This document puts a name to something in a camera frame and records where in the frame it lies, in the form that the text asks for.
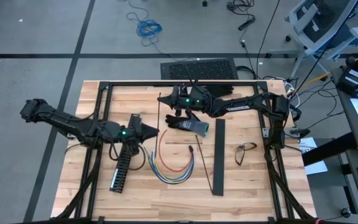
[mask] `office chair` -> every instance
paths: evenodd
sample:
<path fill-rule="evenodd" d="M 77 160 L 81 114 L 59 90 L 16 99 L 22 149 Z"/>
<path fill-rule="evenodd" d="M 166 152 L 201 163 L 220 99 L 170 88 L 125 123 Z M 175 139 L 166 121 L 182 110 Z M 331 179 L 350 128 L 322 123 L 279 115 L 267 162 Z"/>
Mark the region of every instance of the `office chair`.
<path fill-rule="evenodd" d="M 290 78 L 295 76 L 304 58 L 317 60 L 328 42 L 352 12 L 357 0 L 303 0 L 285 18 L 291 25 L 286 41 L 294 40 L 296 50 L 269 50 L 271 54 L 295 54 L 296 62 Z M 321 58 L 336 60 L 347 46 L 358 45 L 358 27 L 344 24 Z M 318 65 L 328 72 L 320 63 Z"/>

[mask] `robotic arm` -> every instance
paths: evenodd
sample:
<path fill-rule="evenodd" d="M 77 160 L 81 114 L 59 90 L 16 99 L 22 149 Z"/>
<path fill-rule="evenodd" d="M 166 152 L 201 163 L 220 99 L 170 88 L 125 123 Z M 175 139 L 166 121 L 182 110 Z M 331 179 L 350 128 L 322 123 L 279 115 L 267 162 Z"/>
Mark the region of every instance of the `robotic arm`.
<path fill-rule="evenodd" d="M 20 112 L 26 122 L 43 121 L 56 127 L 62 135 L 74 135 L 80 143 L 89 147 L 99 147 L 103 142 L 111 144 L 121 142 L 131 149 L 131 155 L 139 153 L 137 147 L 149 138 L 156 137 L 158 129 L 141 123 L 137 116 L 133 128 L 126 128 L 112 121 L 95 121 L 58 111 L 45 100 L 27 100 Z"/>
<path fill-rule="evenodd" d="M 186 85 L 174 86 L 172 94 L 159 97 L 161 103 L 165 103 L 171 109 L 176 109 L 176 116 L 181 115 L 181 110 L 200 111 L 212 118 L 217 118 L 229 112 L 243 110 L 257 110 L 271 120 L 269 131 L 270 145 L 277 148 L 284 147 L 284 125 L 289 114 L 289 100 L 283 95 L 273 93 L 261 93 L 233 100 L 215 98 L 202 86 L 193 85 L 190 94 Z M 270 100 L 271 110 L 264 104 Z"/>

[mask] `red wire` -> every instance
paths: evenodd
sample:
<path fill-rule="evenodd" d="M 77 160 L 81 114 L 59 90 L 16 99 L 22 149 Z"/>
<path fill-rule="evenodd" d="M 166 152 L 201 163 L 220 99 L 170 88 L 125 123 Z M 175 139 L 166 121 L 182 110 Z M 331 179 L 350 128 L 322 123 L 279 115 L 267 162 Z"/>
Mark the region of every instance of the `red wire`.
<path fill-rule="evenodd" d="M 188 166 L 190 165 L 191 158 L 190 158 L 190 160 L 189 160 L 189 163 L 187 163 L 187 165 L 186 165 L 184 168 L 180 169 L 180 170 L 175 170 L 175 169 L 169 168 L 169 167 L 164 163 L 164 161 L 162 160 L 161 150 L 160 150 L 161 140 L 162 140 L 162 138 L 164 137 L 164 134 L 165 134 L 167 131 L 168 131 L 168 130 L 165 130 L 164 133 L 162 133 L 161 138 L 160 138 L 160 142 L 158 143 L 158 155 L 160 156 L 160 159 L 161 159 L 162 164 L 163 164 L 168 170 L 174 171 L 174 172 L 181 172 L 181 171 L 183 171 L 184 169 L 186 169 L 186 167 L 188 167 Z"/>

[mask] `work glove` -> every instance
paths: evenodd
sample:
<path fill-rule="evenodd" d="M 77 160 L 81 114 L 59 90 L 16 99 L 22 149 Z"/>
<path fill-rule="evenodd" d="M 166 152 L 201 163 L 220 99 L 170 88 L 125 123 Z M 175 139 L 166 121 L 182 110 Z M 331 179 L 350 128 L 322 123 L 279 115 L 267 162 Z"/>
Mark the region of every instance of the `work glove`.
<path fill-rule="evenodd" d="M 233 93 L 232 85 L 210 85 L 205 87 L 215 98 L 227 96 Z"/>
<path fill-rule="evenodd" d="M 179 129 L 182 131 L 193 131 L 194 133 L 205 137 L 208 131 L 209 124 L 199 121 L 197 119 L 190 119 L 184 117 L 175 117 L 166 115 L 166 123 L 169 128 Z"/>

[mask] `wooden table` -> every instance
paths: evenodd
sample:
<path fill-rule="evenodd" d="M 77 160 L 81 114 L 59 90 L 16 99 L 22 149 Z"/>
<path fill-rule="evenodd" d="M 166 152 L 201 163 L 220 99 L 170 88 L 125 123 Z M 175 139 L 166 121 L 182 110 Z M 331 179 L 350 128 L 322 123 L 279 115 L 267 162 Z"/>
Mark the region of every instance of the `wooden table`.
<path fill-rule="evenodd" d="M 267 81 L 268 90 L 276 94 L 284 94 L 283 82 Z M 82 87 L 76 115 L 85 117 L 94 110 L 99 81 L 85 81 Z M 109 120 L 127 125 L 131 113 L 138 113 L 143 123 L 157 127 L 157 97 L 169 95 L 172 87 L 152 86 L 115 86 Z M 248 86 L 237 86 L 230 96 L 224 99 L 253 95 Z M 167 105 L 160 105 L 160 134 L 168 129 L 165 115 L 174 114 Z M 200 120 L 209 122 L 208 135 L 200 138 L 209 178 L 213 178 L 215 119 L 205 114 L 196 113 Z M 99 173 L 98 189 L 94 204 L 93 219 L 104 216 L 106 220 L 212 220 L 212 221 L 266 221 L 267 217 L 275 217 L 272 193 L 259 119 L 255 110 L 228 113 L 221 117 L 226 120 L 224 196 L 213 196 L 209 190 L 200 152 L 197 149 L 193 133 L 168 129 L 162 139 L 161 153 L 164 161 L 172 168 L 186 165 L 190 155 L 188 145 L 192 145 L 195 153 L 195 169 L 186 182 L 168 185 L 161 182 L 152 172 L 148 162 L 141 170 L 129 171 L 122 194 L 109 191 L 116 162 L 108 156 L 108 145 L 104 146 Z M 287 127 L 292 127 L 292 118 Z M 246 151 L 244 162 L 238 166 L 234 153 L 238 145 L 254 142 L 257 148 Z M 68 146 L 77 144 L 70 141 Z M 294 139 L 286 139 L 286 144 L 299 147 Z M 155 138 L 144 142 L 149 152 L 155 148 Z M 78 146 L 67 152 L 57 189 L 52 217 L 63 211 L 76 194 L 81 179 L 85 158 L 85 148 Z M 282 149 L 283 163 L 287 174 L 288 185 L 297 200 L 307 212 L 315 216 L 308 179 L 305 174 L 300 152 Z M 131 160 L 131 167 L 142 162 L 141 154 Z M 163 173 L 177 176 L 163 167 Z M 283 216 L 286 217 L 285 203 L 279 191 Z M 87 199 L 83 204 L 85 214 Z"/>

